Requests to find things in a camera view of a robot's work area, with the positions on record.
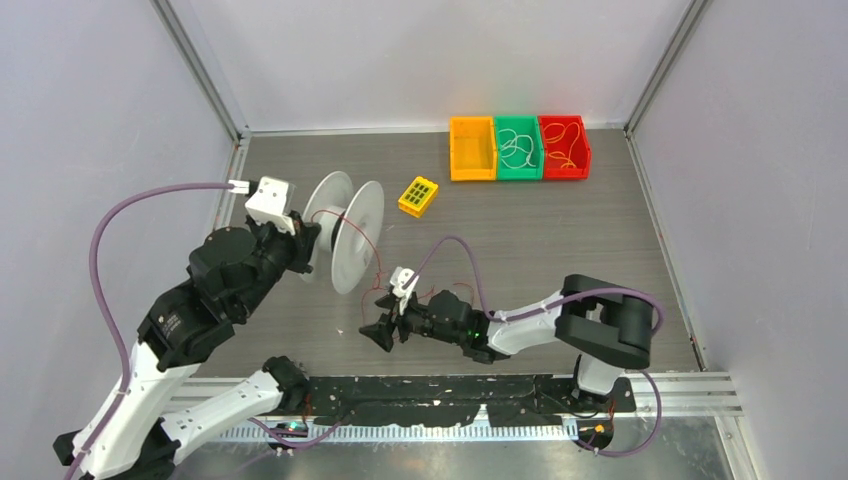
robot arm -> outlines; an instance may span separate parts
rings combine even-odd
[[[604,397],[612,390],[615,379],[624,369],[643,369],[650,363],[651,323],[653,307],[640,299],[625,295],[599,295],[548,308],[562,297],[593,290],[616,287],[583,275],[569,275],[562,290],[541,302],[508,312],[494,312],[495,318],[506,319],[519,314],[527,318],[508,322],[492,322],[480,310],[443,290],[427,305],[418,303],[412,291],[404,288],[412,270],[398,268],[392,275],[391,292],[377,300],[377,306],[388,312],[360,333],[390,352],[394,335],[401,343],[410,333],[458,345],[463,355],[474,361],[491,364],[521,350],[557,340],[583,352],[576,370],[582,392]],[[601,306],[600,318],[590,313]]]
[[[116,384],[94,419],[60,435],[54,450],[64,465],[81,453],[116,395],[125,395],[80,469],[88,479],[167,478],[205,441],[234,423],[299,404],[306,378],[286,358],[272,358],[242,385],[193,409],[162,415],[182,383],[212,351],[235,335],[285,271],[308,273],[321,227],[288,207],[289,184],[264,177],[241,186],[248,229],[221,228],[189,255],[189,278],[163,293],[138,328],[126,393]]]

green bin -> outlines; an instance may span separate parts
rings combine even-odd
[[[545,148],[539,118],[530,115],[495,117],[498,180],[540,180]]]

white wire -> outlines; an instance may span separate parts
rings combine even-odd
[[[498,146],[498,149],[499,149],[499,155],[498,156],[501,159],[501,163],[503,163],[503,165],[506,168],[509,168],[511,170],[518,170],[518,169],[524,168],[524,167],[536,168],[536,165],[533,165],[530,162],[530,159],[533,157],[533,151],[534,151],[533,137],[531,137],[530,135],[523,135],[523,134],[519,135],[518,132],[516,132],[515,130],[513,130],[511,128],[503,128],[503,129],[499,130],[498,135],[502,135],[505,132],[506,133],[511,132],[513,137],[512,137],[511,140],[507,140],[506,142],[504,142],[503,144]],[[520,139],[520,138],[526,138],[527,141],[530,142],[530,150],[525,150],[525,149],[521,148],[521,146],[518,145],[518,139]],[[510,148],[512,149],[510,154],[504,155],[504,152],[507,149],[510,149]],[[512,157],[518,151],[522,151],[525,154],[527,154],[527,156],[524,158],[524,163],[522,163],[521,165],[518,165],[518,166],[510,165],[509,163],[507,163],[506,159]]]

white wall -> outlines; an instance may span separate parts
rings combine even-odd
[[[88,282],[88,242],[117,201],[223,178],[232,146],[146,1],[0,7],[0,478],[61,478],[51,445],[118,378]],[[131,207],[107,230],[105,291],[126,340],[185,278],[217,196]]]
[[[186,1],[253,131],[517,113],[623,124],[689,3]]]
[[[773,478],[845,478],[848,3],[713,2],[637,141]]]

wooden-textured surface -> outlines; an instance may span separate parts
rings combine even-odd
[[[582,273],[656,295],[669,311],[653,342],[652,370],[697,368],[656,233],[620,131],[589,133],[592,171],[582,182],[451,183],[445,133],[313,135],[251,141],[242,178],[274,176],[296,185],[292,208],[302,211],[318,182],[343,170],[355,188],[379,181],[386,214],[378,249],[383,269],[416,268],[432,244],[460,235],[476,253],[492,309],[536,302]],[[420,219],[397,208],[416,175],[439,184],[439,195]],[[237,205],[233,225],[245,211]],[[271,356],[286,355],[316,375],[415,375],[459,373],[570,373],[577,351],[560,342],[533,347],[494,365],[463,357],[458,347],[412,338],[382,351],[357,332],[360,299],[377,271],[372,262],[360,285],[338,295],[320,265],[318,282],[284,275],[236,336],[219,347],[199,376],[246,376]],[[470,299],[455,282],[474,283],[464,251],[446,243],[424,270],[419,295],[431,285]],[[379,310],[366,303],[367,322]],[[479,308],[479,298],[475,304]]]

